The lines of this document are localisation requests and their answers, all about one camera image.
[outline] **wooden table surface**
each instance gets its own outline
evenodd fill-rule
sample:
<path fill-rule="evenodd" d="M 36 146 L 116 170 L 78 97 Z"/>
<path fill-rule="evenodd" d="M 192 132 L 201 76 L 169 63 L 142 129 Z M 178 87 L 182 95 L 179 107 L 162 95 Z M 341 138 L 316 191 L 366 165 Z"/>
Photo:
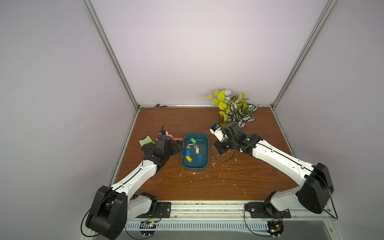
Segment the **wooden table surface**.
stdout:
<path fill-rule="evenodd" d="M 154 142 L 161 127 L 174 137 L 191 132 L 204 133 L 213 146 L 216 137 L 209 132 L 218 120 L 218 108 L 141 108 L 126 150 L 117 181 L 142 161 L 139 140 L 149 135 Z M 270 108 L 259 108 L 243 128 L 255 133 L 273 146 L 290 154 L 283 134 Z M 229 159 L 234 150 L 217 159 Z M 297 184 L 268 163 L 236 152 L 228 162 L 218 162 L 209 148 L 209 165 L 201 172 L 188 171 L 181 165 L 181 153 L 170 157 L 166 165 L 136 192 L 148 192 L 159 200 L 265 200 L 272 191 L 283 191 Z"/>

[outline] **teal tray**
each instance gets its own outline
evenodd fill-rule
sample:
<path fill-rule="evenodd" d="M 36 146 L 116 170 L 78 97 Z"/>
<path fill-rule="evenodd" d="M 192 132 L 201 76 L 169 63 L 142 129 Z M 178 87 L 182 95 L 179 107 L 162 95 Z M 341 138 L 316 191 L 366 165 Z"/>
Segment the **teal tray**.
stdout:
<path fill-rule="evenodd" d="M 197 160 L 196 150 L 192 145 L 190 146 L 191 149 L 189 150 L 190 157 L 192 158 L 192 162 L 189 162 L 185 158 L 185 155 L 187 154 L 186 152 L 187 146 L 188 144 L 192 144 L 192 142 L 190 141 L 191 137 L 196 140 L 196 144 L 199 147 L 200 154 L 202 155 L 201 162 Z M 184 145 L 184 150 L 183 150 L 183 153 L 181 154 L 181 165 L 183 165 L 185 169 L 190 171 L 203 171 L 208 166 L 208 163 L 209 163 L 209 158 L 208 158 L 209 141 L 208 141 L 207 135 L 205 135 L 204 133 L 188 133 L 184 137 L 183 145 Z"/>

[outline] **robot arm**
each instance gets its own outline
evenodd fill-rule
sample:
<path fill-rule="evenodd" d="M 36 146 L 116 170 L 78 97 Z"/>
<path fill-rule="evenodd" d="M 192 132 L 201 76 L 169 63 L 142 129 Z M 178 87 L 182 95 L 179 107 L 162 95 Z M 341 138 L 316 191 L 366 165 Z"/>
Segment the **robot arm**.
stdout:
<path fill-rule="evenodd" d="M 299 185 L 293 189 L 270 194 L 264 202 L 265 211 L 270 216 L 278 217 L 286 209 L 303 206 L 317 214 L 323 211 L 334 190 L 326 166 L 321 163 L 314 166 L 292 157 L 256 134 L 245 135 L 235 123 L 227 124 L 223 129 L 215 124 L 210 131 L 218 139 L 215 147 L 220 154 L 229 149 L 237 149 L 271 164 Z"/>
<path fill-rule="evenodd" d="M 145 156 L 130 174 L 111 187 L 102 186 L 95 195 L 85 226 L 107 237 L 116 239 L 126 222 L 147 214 L 153 216 L 157 210 L 157 198 L 142 193 L 131 199 L 133 194 L 169 160 L 169 157 L 182 152 L 180 140 L 160 135 L 157 144 L 152 141 L 143 145 Z"/>

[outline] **black mounting plate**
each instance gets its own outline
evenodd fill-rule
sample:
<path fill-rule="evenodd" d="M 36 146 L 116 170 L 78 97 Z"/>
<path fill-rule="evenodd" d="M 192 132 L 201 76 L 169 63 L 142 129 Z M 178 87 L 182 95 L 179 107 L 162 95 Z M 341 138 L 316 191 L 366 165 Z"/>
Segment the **black mounting plate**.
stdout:
<path fill-rule="evenodd" d="M 253 208 L 255 210 L 254 212 L 252 211 L 249 212 L 251 213 L 251 218 L 273 218 L 269 216 L 266 212 L 262 212 L 264 211 L 263 202 L 249 202 L 248 205 L 250 206 L 250 208 Z M 287 210 L 286 213 L 285 211 L 281 211 L 279 213 L 280 213 L 280 216 L 283 216 L 283 218 L 291 218 L 291 213 L 289 212 L 289 209 Z"/>
<path fill-rule="evenodd" d="M 170 217 L 170 202 L 157 202 L 157 209 L 160 209 L 161 211 L 157 211 L 153 218 L 160 218 L 160 214 L 163 213 L 163 216 L 161 218 L 169 218 Z M 148 218 L 147 214 L 141 214 L 137 216 L 137 218 Z"/>

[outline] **artificial plant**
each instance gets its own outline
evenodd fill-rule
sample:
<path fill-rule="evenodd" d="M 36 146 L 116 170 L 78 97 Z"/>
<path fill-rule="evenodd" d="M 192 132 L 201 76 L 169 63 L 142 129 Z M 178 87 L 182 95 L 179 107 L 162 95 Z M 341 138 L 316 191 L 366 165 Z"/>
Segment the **artificial plant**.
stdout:
<path fill-rule="evenodd" d="M 217 98 L 213 99 L 213 103 L 217 104 L 221 111 L 219 114 L 223 117 L 224 122 L 237 122 L 239 127 L 244 127 L 246 122 L 253 122 L 255 119 L 252 114 L 257 110 L 259 105 L 249 104 L 247 95 L 240 93 L 230 97 L 231 91 L 224 89 L 219 91 L 216 89 L 214 95 Z"/>

